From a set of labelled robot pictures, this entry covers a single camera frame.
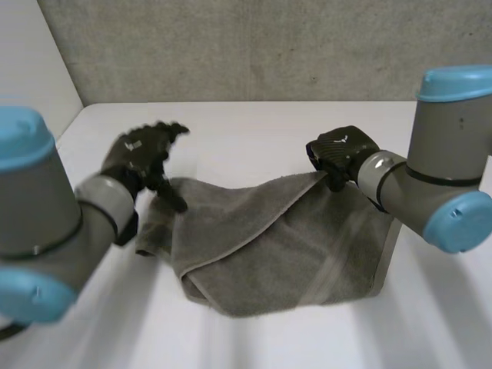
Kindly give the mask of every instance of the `gray cylindrical link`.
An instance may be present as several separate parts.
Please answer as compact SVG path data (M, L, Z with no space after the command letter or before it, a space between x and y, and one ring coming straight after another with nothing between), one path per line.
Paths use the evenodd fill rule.
M80 225L75 200L57 151L0 180L0 256L37 255L55 247Z
M357 176L359 188L372 201L378 203L377 188L381 180L395 165L405 161L405 158L390 151L379 151L372 154L359 170Z
M492 141L492 95L456 102L419 101L407 165L433 178L481 178Z
M443 204L478 185L451 187L412 178L404 165L393 170L381 184L381 206L410 229L423 235L426 223Z
M134 212L134 202L123 184L104 175L92 177L75 189L79 201L93 204L109 215L120 234Z
M63 245L37 258L0 259L0 268L46 274L80 293L115 239L113 227L98 209L81 204L81 211L84 221L80 230Z

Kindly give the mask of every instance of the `gray concrete wall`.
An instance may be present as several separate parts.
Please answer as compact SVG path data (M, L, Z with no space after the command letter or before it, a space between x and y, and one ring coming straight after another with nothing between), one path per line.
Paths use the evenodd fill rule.
M410 100L492 0L38 0L82 101Z

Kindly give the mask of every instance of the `white wall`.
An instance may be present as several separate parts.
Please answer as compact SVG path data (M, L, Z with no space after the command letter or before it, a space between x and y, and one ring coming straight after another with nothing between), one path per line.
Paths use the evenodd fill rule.
M0 105L35 108L55 137L82 110L35 0L0 0Z

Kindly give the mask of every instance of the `folded towel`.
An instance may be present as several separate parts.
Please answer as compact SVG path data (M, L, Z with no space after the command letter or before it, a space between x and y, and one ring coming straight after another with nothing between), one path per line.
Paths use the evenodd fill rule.
M188 298L234 317L376 295L401 224L324 176L241 189L175 178L188 211L154 198L137 252L170 261Z

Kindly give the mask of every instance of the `black band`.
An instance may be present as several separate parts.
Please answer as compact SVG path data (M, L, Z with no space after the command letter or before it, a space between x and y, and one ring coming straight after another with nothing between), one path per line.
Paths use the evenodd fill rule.
M28 259L33 259L37 258L38 256L45 255L47 253L53 252L54 250L57 250L58 248L65 246L82 228L82 225L84 224L84 217L82 215L82 211L80 213L80 217L78 219L77 224L75 225L74 229L70 231L69 234L67 234L65 237L63 237L59 241L55 241L51 244L46 244L44 245L41 250L35 254L33 250L23 252L21 254L15 254L15 255L3 255L0 254L0 259L2 260L28 260Z
M386 211L386 210L384 209L383 204L381 204L381 189L383 188L384 182L386 181L386 178L388 178L388 176L391 173L393 173L394 171L396 171L402 165L406 165L406 163L407 163L406 161L402 161L401 163L398 163L398 164L393 165L386 173L384 173L383 177L381 178L381 180L377 184L376 200L377 200L377 203L379 204L379 206L381 206L381 208L384 211Z
M25 331L28 326L19 325L16 323L10 324L5 328L0 329L0 342L8 340L9 338L14 337L15 335Z
M95 210L99 211L101 214L103 214L107 219L111 227L113 228L113 232L115 233L115 237L118 236L118 226L116 225L115 220L113 217L103 208L100 206L97 206L96 204L92 204L91 202L88 202L86 200L78 200L78 203L80 205L86 205L89 206L90 208L94 208Z
M415 178L418 181L430 183L431 185L449 186L449 187L470 187L470 186L478 186L480 182L482 182L482 177L473 178L473 179L436 178L436 177L431 177L430 175L423 175L422 173L413 170L408 165L405 169L407 171L407 174L410 175L412 178Z

